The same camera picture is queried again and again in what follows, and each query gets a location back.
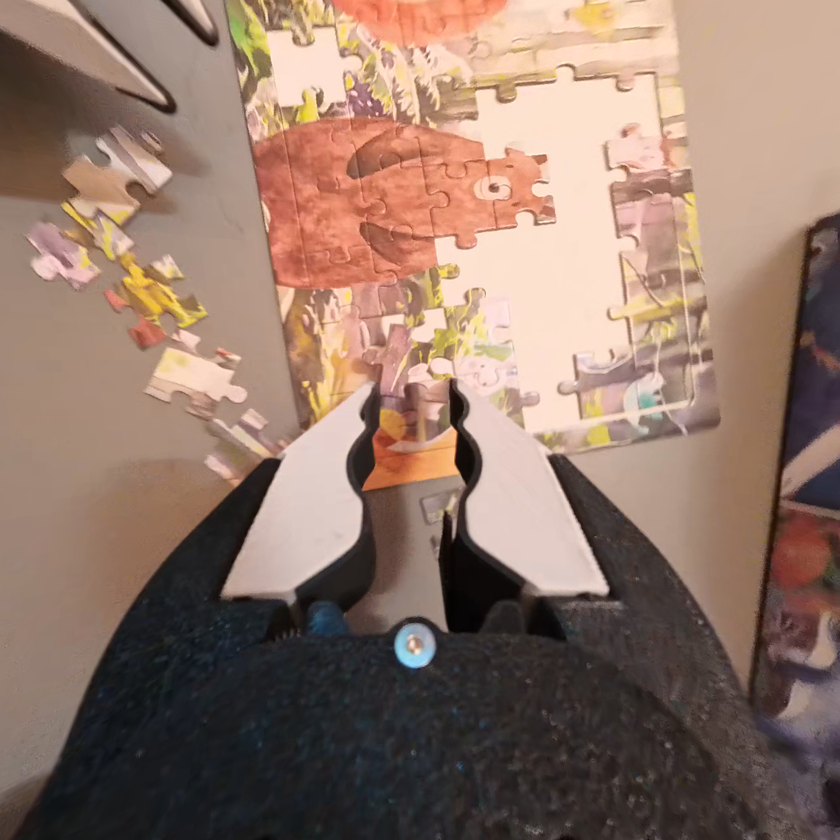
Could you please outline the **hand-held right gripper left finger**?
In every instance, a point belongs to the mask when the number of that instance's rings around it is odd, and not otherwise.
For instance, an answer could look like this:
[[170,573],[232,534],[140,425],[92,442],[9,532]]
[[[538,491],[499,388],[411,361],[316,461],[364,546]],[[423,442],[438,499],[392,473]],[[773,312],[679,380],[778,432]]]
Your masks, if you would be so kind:
[[361,599],[375,573],[364,484],[379,420],[379,387],[368,382],[285,449],[221,597]]

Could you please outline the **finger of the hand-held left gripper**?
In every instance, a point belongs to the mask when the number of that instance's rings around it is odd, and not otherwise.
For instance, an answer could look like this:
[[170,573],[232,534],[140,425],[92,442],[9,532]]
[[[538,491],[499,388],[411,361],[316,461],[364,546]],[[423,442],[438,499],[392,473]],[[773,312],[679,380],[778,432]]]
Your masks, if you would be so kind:
[[78,2],[2,1],[1,30],[113,90],[176,110],[172,95]]
[[217,46],[218,27],[204,1],[163,1],[163,4],[207,46]]

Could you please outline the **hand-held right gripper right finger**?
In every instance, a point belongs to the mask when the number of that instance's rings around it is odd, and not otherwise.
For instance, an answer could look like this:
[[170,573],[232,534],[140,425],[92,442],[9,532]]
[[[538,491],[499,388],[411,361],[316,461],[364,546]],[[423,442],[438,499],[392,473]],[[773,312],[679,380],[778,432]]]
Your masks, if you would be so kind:
[[465,484],[456,534],[465,548],[530,595],[608,596],[550,451],[458,381],[450,386],[450,418]]

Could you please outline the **forest animal jigsaw puzzle board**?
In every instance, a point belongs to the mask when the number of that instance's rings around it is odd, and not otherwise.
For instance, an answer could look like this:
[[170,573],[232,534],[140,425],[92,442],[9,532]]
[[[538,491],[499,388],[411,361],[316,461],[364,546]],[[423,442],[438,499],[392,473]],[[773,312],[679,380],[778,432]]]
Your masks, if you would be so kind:
[[720,422],[668,1],[226,2],[304,429],[455,474],[448,381],[560,454]]

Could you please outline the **grey desk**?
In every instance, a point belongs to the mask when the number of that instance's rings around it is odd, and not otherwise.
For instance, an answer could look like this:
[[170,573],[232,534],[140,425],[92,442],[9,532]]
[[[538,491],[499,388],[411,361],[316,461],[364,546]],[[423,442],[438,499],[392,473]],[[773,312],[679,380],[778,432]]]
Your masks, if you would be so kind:
[[[15,40],[2,43],[2,798],[60,752],[113,630],[224,497],[208,435],[143,389],[154,367],[99,288],[31,270],[61,171],[116,123],[152,130],[174,177],[129,225],[171,254],[243,358],[250,404],[296,430],[229,39],[160,2],[90,2],[162,81],[164,115]],[[804,232],[838,210],[838,2],[676,2],[721,425],[575,464],[644,530],[749,676]]]

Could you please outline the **striped puzzle piece red dot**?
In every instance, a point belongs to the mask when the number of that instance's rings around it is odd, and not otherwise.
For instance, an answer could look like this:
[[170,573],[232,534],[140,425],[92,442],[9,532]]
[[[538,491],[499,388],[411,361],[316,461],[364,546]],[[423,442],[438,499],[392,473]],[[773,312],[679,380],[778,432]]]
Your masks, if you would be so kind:
[[231,487],[237,487],[266,459],[278,459],[291,441],[266,432],[269,422],[248,409],[228,425],[221,419],[205,423],[213,447],[204,457],[205,467]]

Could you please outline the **large white grey puzzle piece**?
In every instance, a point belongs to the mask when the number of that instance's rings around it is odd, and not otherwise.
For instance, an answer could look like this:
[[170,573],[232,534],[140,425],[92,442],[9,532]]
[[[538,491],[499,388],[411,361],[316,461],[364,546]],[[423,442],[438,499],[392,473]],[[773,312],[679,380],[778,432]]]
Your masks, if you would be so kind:
[[163,143],[149,131],[141,131],[136,138],[117,125],[97,137],[96,145],[108,158],[106,164],[96,164],[82,155],[62,173],[77,192],[68,206],[86,219],[101,214],[122,224],[140,207],[130,187],[138,186],[148,196],[155,196],[172,179],[172,171],[163,161]]

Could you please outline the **pale cream puzzle piece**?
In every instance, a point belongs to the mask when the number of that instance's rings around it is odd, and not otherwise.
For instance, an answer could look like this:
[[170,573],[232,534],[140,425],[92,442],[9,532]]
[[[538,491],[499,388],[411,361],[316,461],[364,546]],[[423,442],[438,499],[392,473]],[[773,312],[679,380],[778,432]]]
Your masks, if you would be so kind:
[[234,383],[241,357],[223,348],[205,357],[198,352],[200,342],[193,332],[173,332],[143,392],[163,403],[170,403],[174,395],[184,395],[186,411],[208,421],[215,417],[221,402],[241,405],[248,392]]

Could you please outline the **small yellow grey puzzle piece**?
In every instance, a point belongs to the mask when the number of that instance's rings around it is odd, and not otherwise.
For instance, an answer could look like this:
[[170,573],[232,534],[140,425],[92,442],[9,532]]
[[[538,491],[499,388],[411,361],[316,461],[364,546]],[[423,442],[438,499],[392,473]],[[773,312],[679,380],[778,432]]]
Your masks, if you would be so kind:
[[69,202],[59,206],[75,225],[72,231],[66,233],[79,243],[92,245],[115,263],[133,252],[134,242],[131,237],[106,214],[95,211],[92,217],[87,217]]

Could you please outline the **purple pink puzzle piece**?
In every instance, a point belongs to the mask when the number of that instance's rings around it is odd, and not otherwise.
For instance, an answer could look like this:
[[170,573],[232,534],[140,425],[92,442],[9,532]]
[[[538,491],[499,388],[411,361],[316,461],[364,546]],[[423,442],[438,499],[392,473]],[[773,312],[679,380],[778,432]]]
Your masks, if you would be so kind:
[[37,251],[29,264],[40,279],[62,279],[71,289],[79,291],[99,278],[100,269],[91,261],[88,250],[54,224],[33,223],[26,239]]

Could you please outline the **yellow red puzzle piece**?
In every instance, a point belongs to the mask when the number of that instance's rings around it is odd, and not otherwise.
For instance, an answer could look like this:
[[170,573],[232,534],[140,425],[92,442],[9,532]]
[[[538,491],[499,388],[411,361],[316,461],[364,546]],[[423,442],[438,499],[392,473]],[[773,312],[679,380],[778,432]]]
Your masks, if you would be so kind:
[[142,266],[136,256],[127,251],[118,257],[123,277],[103,293],[111,310],[120,313],[131,310],[135,323],[129,336],[140,350],[162,344],[169,337],[163,330],[162,319],[174,320],[179,330],[192,327],[207,317],[207,310],[194,295],[182,296],[173,284],[184,275],[170,255]]

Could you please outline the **dark blue illustrated puzzle box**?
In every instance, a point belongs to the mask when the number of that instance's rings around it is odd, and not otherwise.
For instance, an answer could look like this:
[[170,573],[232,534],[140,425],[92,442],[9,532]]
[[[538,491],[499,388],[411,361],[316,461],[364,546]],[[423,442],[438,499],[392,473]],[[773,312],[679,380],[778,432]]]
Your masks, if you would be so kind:
[[807,232],[751,695],[814,838],[839,826],[839,215]]

